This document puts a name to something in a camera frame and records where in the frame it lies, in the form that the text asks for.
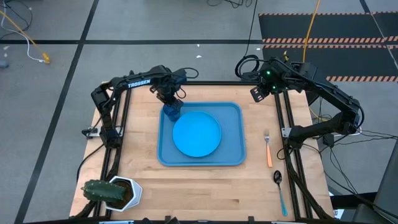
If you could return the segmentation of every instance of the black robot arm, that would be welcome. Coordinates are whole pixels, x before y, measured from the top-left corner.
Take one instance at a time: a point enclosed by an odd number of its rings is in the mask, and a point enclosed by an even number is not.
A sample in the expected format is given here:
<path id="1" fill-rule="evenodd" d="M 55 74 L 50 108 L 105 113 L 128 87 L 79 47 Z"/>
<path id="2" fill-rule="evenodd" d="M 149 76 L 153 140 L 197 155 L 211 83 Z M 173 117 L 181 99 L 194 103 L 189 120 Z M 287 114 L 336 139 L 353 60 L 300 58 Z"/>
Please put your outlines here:
<path id="1" fill-rule="evenodd" d="M 111 81 L 95 88 L 91 97 L 101 116 L 103 125 L 99 136 L 105 147 L 115 148 L 120 146 L 121 138 L 113 126 L 111 111 L 124 90 L 151 85 L 150 91 L 152 93 L 157 91 L 156 97 L 161 102 L 179 112 L 183 102 L 176 99 L 174 94 L 179 91 L 181 84 L 185 82 L 187 82 L 187 73 L 184 68 L 171 72 L 163 65 L 158 65 L 148 72 L 134 74 L 133 71 L 130 71 L 127 76 L 112 78 Z M 111 96 L 108 95 L 107 90 L 113 91 Z"/>
<path id="2" fill-rule="evenodd" d="M 310 137 L 339 133 L 353 134 L 362 124 L 364 113 L 358 100 L 347 95 L 336 85 L 328 82 L 317 74 L 318 68 L 311 63 L 292 62 L 287 64 L 279 58 L 272 57 L 265 60 L 260 70 L 256 71 L 258 85 L 251 90 L 255 102 L 263 100 L 269 94 L 279 94 L 286 90 L 301 92 L 313 91 L 327 100 L 341 112 L 331 120 L 311 126 L 293 126 L 282 130 L 288 143 L 293 148 L 300 149 L 304 140 Z M 253 72 L 243 76 L 253 76 Z M 358 111 L 362 112 L 361 124 L 358 124 Z"/>

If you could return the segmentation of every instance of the blue tray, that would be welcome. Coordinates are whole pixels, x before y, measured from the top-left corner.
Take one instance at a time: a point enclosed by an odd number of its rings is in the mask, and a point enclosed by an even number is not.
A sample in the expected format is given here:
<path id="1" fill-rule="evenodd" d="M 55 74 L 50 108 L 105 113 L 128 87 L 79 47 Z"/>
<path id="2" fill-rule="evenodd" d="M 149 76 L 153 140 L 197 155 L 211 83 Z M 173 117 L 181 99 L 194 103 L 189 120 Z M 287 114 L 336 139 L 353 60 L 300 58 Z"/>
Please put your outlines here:
<path id="1" fill-rule="evenodd" d="M 184 102 L 181 116 L 191 111 L 204 111 L 221 126 L 221 142 L 211 154 L 190 157 L 177 149 L 173 141 L 172 122 L 160 111 L 157 158 L 165 166 L 236 166 L 246 158 L 242 110 L 233 102 Z"/>

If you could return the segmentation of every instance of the fork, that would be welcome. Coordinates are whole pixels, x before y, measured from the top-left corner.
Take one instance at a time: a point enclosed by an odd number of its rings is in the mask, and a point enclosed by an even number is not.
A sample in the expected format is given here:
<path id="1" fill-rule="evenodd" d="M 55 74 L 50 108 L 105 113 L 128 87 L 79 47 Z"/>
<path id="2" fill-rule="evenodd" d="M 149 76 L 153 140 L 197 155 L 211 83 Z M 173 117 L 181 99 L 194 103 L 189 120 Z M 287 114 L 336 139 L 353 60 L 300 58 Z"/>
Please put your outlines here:
<path id="1" fill-rule="evenodd" d="M 268 167 L 272 167 L 272 159 L 271 159 L 271 149 L 269 148 L 269 129 L 264 130 L 264 139 L 266 140 L 267 145 L 267 163 Z"/>

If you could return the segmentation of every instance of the yellow cable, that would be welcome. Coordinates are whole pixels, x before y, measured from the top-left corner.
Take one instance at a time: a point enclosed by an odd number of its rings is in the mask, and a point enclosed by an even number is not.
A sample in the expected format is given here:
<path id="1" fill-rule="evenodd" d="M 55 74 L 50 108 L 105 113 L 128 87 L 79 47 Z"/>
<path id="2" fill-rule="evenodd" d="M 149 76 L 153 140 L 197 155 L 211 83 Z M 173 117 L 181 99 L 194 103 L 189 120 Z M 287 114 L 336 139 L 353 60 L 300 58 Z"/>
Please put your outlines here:
<path id="1" fill-rule="evenodd" d="M 306 51 L 306 49 L 307 49 L 308 37 L 310 36 L 311 28 L 312 28 L 312 24 L 313 24 L 313 20 L 315 19 L 315 15 L 317 14 L 318 7 L 319 7 L 319 3 L 320 3 L 320 2 L 321 2 L 321 0 L 318 0 L 317 6 L 315 7 L 315 11 L 314 11 L 313 14 L 312 14 L 312 19 L 311 19 L 310 27 L 308 28 L 308 31 L 307 31 L 307 36 L 305 37 L 304 51 L 303 51 L 303 62 L 305 62 L 305 51 Z"/>
<path id="2" fill-rule="evenodd" d="M 311 109 L 311 107 L 308 107 L 308 108 L 310 108 L 311 113 L 312 113 L 316 118 L 319 119 L 319 116 Z M 328 120 L 329 120 L 329 119 L 322 118 L 322 121 L 328 121 Z"/>
<path id="3" fill-rule="evenodd" d="M 16 27 L 19 30 L 19 32 L 24 34 L 32 42 L 33 46 L 35 46 L 37 48 L 37 50 L 42 52 L 43 59 L 44 59 L 45 63 L 50 63 L 50 57 L 39 46 L 37 46 L 37 44 L 32 40 L 32 38 L 30 38 L 21 28 L 19 28 L 19 26 L 10 17 L 8 17 L 3 11 L 0 10 L 0 14 L 2 14 L 6 19 L 8 19 L 8 21 L 10 21 L 10 23 L 12 23 L 12 25 L 14 25 L 14 27 Z"/>
<path id="4" fill-rule="evenodd" d="M 318 11 L 320 2 L 321 2 L 321 0 L 318 0 L 317 6 L 315 7 L 315 11 L 314 11 L 313 14 L 312 14 L 312 18 L 311 18 L 311 22 L 310 22 L 310 27 L 308 28 L 308 31 L 307 31 L 307 36 L 305 37 L 304 51 L 303 51 L 303 62 L 305 62 L 305 52 L 306 52 L 306 49 L 307 49 L 308 38 L 310 37 L 310 33 L 311 33 L 311 28 L 312 28 L 313 20 L 315 19 L 315 16 L 316 16 L 316 14 L 317 14 L 317 11 Z M 310 108 L 311 113 L 312 113 L 316 118 L 319 119 L 319 116 L 311 109 L 311 107 L 308 107 L 308 108 Z"/>

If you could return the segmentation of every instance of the spoon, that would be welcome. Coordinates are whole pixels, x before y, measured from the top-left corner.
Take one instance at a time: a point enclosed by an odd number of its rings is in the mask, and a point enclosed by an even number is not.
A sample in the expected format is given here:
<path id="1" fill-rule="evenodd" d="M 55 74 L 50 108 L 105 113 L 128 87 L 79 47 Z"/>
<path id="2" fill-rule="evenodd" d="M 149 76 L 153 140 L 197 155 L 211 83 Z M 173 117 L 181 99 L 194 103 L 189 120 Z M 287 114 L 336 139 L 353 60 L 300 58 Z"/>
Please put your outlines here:
<path id="1" fill-rule="evenodd" d="M 280 205 L 282 206 L 282 214 L 284 216 L 287 216 L 287 210 L 286 210 L 286 207 L 285 207 L 284 198 L 282 196 L 282 191 L 280 190 L 280 183 L 282 182 L 282 174 L 280 173 L 279 170 L 274 172 L 274 182 L 278 185 L 279 197 L 280 197 Z"/>

